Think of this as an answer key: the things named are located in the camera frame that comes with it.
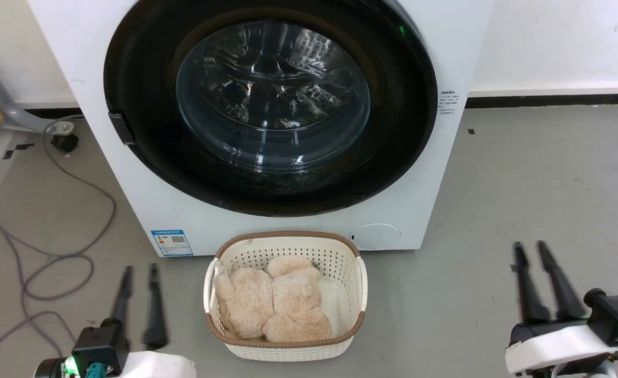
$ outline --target black baseboard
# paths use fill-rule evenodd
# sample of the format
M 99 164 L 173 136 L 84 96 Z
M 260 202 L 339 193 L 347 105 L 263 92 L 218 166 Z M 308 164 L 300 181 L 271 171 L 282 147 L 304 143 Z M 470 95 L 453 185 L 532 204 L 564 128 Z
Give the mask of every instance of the black baseboard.
M 562 96 L 503 96 L 472 97 L 467 99 L 466 109 L 525 108 L 559 105 L 614 105 L 618 94 L 562 95 Z
M 50 109 L 26 109 L 26 112 L 35 115 L 36 117 L 57 119 L 61 117 L 82 114 L 80 108 L 50 108 Z

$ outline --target brown basket rim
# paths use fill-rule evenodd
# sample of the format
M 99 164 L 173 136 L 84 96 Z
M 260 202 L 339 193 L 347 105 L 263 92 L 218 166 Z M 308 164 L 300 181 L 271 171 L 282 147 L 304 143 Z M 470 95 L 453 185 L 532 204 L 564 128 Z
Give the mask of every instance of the brown basket rim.
M 360 252 L 358 251 L 356 246 L 350 240 L 346 239 L 342 235 L 332 234 L 329 232 L 311 232 L 310 230 L 290 230 L 289 232 L 286 232 L 285 230 L 279 230 L 278 232 L 258 232 L 258 233 L 243 234 L 237 237 L 233 237 L 228 242 L 223 244 L 223 246 L 220 247 L 220 249 L 218 249 L 218 252 L 215 254 L 215 258 L 219 260 L 220 256 L 222 256 L 223 253 L 225 253 L 226 249 L 231 247 L 233 244 L 242 242 L 247 239 L 262 239 L 266 237 L 321 237 L 324 239 L 333 239 L 338 242 L 340 241 L 346 244 L 350 248 L 350 250 L 353 252 L 353 254 L 356 256 L 356 258 L 360 256 Z M 362 326 L 363 322 L 364 322 L 364 311 L 360 311 L 360 314 L 358 315 L 358 319 L 356 320 L 352 328 L 349 330 L 349 332 L 344 333 L 340 337 L 328 338 L 325 340 L 302 341 L 302 342 L 269 342 L 269 341 L 240 340 L 240 339 L 226 337 L 225 335 L 220 333 L 220 331 L 218 331 L 218 328 L 215 327 L 215 323 L 213 322 L 213 316 L 211 316 L 211 313 L 206 314 L 206 324 L 208 325 L 208 328 L 211 330 L 211 333 L 213 333 L 215 338 L 224 342 L 225 344 L 235 345 L 239 347 L 252 347 L 252 348 L 307 348 L 307 347 L 313 347 L 313 346 L 314 347 L 319 347 L 319 346 L 325 347 L 326 345 L 339 344 L 340 342 L 344 342 L 350 339 L 351 337 L 353 337 L 353 335 L 355 335 L 355 333 Z

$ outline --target fluffy beige fabric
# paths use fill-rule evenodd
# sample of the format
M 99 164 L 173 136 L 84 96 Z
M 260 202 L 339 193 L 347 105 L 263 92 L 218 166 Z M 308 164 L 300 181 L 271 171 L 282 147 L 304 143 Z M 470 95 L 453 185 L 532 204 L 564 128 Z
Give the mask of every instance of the fluffy beige fabric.
M 332 337 L 330 321 L 320 307 L 301 313 L 274 315 L 263 331 L 270 342 L 314 341 Z
M 272 280 L 261 270 L 242 268 L 232 277 L 215 277 L 220 319 L 230 337 L 258 338 L 265 323 L 274 315 Z
M 270 342 L 323 340 L 332 337 L 330 320 L 320 309 L 318 269 L 311 260 L 299 256 L 280 256 L 269 261 L 272 282 L 273 315 L 263 327 Z
M 278 256 L 269 261 L 267 273 L 271 278 L 277 278 L 305 268 L 313 268 L 313 261 L 301 256 Z

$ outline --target gray floor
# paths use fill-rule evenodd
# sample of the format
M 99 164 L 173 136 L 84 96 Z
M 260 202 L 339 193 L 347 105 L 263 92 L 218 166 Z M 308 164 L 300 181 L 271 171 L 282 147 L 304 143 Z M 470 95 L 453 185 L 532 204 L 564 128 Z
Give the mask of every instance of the gray floor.
M 111 191 L 119 213 L 88 252 L 97 264 L 93 280 L 66 299 L 29 301 L 30 310 L 59 311 L 79 332 L 109 313 L 110 289 L 122 267 L 133 264 L 129 335 L 138 350 L 148 305 L 145 268 L 157 261 L 172 332 L 165 351 L 196 361 L 200 376 L 508 376 L 504 348 L 518 321 L 510 246 L 517 240 L 532 257 L 535 240 L 550 242 L 580 294 L 592 287 L 618 293 L 618 106 L 467 111 L 422 249 L 364 254 L 369 306 L 353 344 L 337 359 L 292 366 L 244 361 L 212 337 L 200 308 L 210 258 L 160 260 L 95 140 L 86 127 L 78 134 L 80 147 L 60 161 Z M 0 221 L 9 230 L 59 253 L 98 232 L 109 211 L 102 196 L 58 172 L 40 148 L 18 151 L 13 160 L 0 191 Z M 20 251 L 25 272 L 46 261 Z M 536 258 L 534 265 L 539 290 L 553 307 Z M 85 273 L 84 261 L 66 261 L 33 290 L 61 291 Z M 18 298 L 14 260 L 0 237 L 0 334 L 22 319 Z M 38 323 L 64 352 L 71 348 L 53 318 Z M 49 345 L 23 328 L 0 346 L 0 376 L 30 376 L 52 356 Z

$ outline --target laundry basket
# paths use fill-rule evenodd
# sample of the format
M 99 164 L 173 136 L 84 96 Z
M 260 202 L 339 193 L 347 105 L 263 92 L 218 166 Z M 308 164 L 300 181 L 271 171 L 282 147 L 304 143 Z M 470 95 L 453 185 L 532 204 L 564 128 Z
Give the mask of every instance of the laundry basket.
M 266 269 L 277 256 L 305 256 L 316 263 L 325 281 L 340 285 L 343 332 L 327 340 L 311 342 L 266 342 L 240 340 L 225 335 L 218 313 L 213 278 L 220 272 L 232 273 L 240 268 Z M 213 335 L 224 342 L 232 353 L 243 359 L 258 361 L 315 361 L 342 354 L 364 320 L 367 307 L 367 271 L 357 248 L 340 235 L 323 232 L 264 232 L 235 237 L 225 243 L 206 271 L 204 311 Z M 335 325 L 338 316 L 326 311 Z

